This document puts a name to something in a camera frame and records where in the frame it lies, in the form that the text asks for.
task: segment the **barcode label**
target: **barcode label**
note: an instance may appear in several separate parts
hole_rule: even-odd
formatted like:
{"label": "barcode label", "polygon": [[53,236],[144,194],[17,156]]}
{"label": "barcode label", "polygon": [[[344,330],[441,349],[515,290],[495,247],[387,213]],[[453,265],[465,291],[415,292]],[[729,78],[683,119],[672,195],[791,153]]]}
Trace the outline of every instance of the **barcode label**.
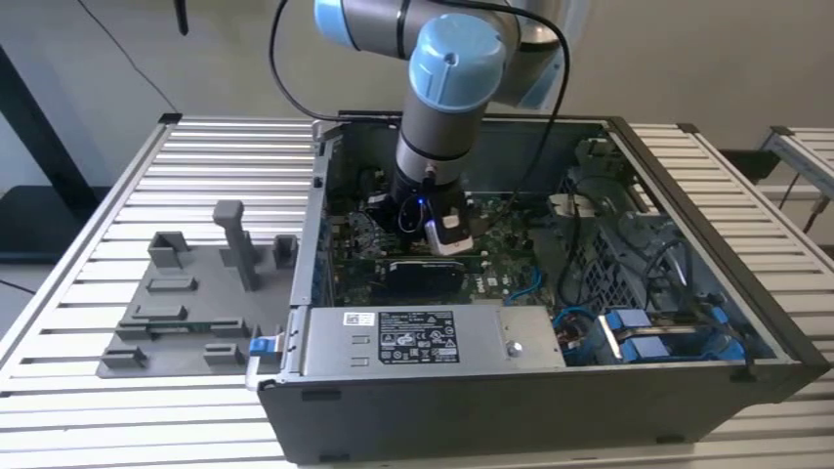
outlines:
{"label": "barcode label", "polygon": [[345,313],[344,325],[362,325],[365,327],[373,327],[376,322],[376,313]]}

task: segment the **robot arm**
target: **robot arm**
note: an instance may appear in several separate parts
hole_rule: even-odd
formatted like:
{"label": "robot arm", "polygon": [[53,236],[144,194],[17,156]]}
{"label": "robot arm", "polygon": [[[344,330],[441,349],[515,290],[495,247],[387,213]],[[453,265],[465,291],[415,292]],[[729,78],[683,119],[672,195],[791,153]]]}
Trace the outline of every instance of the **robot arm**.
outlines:
{"label": "robot arm", "polygon": [[513,15],[427,0],[316,0],[314,20],[330,41],[408,60],[388,212],[401,235],[424,231],[435,255],[465,251],[472,234],[459,179],[485,107],[535,101],[529,90],[555,78],[555,37],[524,42],[532,26]]}

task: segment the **black pole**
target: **black pole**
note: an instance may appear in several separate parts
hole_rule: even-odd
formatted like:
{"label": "black pole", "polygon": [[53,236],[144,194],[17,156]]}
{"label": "black pole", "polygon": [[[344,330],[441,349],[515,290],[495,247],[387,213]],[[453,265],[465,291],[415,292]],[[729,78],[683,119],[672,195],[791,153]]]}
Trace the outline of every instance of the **black pole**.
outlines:
{"label": "black pole", "polygon": [[42,110],[0,45],[0,112],[70,210],[97,205],[92,188],[66,153]]}

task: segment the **gray plastic base plate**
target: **gray plastic base plate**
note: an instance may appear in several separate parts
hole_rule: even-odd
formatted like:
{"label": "gray plastic base plate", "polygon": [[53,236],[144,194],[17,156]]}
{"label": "gray plastic base plate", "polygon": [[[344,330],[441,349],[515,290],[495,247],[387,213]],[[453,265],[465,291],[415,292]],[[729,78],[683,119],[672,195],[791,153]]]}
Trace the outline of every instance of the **gray plastic base plate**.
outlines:
{"label": "gray plastic base plate", "polygon": [[[276,268],[268,246],[257,246],[254,251],[258,286],[249,292],[244,291],[237,270],[224,266],[226,247],[192,246],[177,252],[181,269],[157,269],[150,262],[122,326],[102,355],[98,377],[245,372],[250,338],[274,335],[286,323],[294,269],[293,263]],[[237,320],[244,321],[246,333],[241,334]],[[140,354],[132,355],[134,347]],[[258,372],[277,372],[276,361],[260,360]]]}

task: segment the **white table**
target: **white table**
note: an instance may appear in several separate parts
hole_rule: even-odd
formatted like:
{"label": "white table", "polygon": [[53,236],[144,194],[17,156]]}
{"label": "white table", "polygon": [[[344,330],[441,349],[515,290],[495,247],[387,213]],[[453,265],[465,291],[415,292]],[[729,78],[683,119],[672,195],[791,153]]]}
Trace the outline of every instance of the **white table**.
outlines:
{"label": "white table", "polygon": [[[834,362],[834,264],[699,134],[635,125],[717,232]],[[312,164],[308,122],[184,118],[160,125],[0,342],[0,467],[290,468],[242,376],[98,379],[156,231],[222,239],[221,197],[254,242],[297,233]],[[834,466],[834,372],[756,405],[692,446],[388,463],[385,467],[822,468]],[[381,463],[350,467],[380,467]]]}

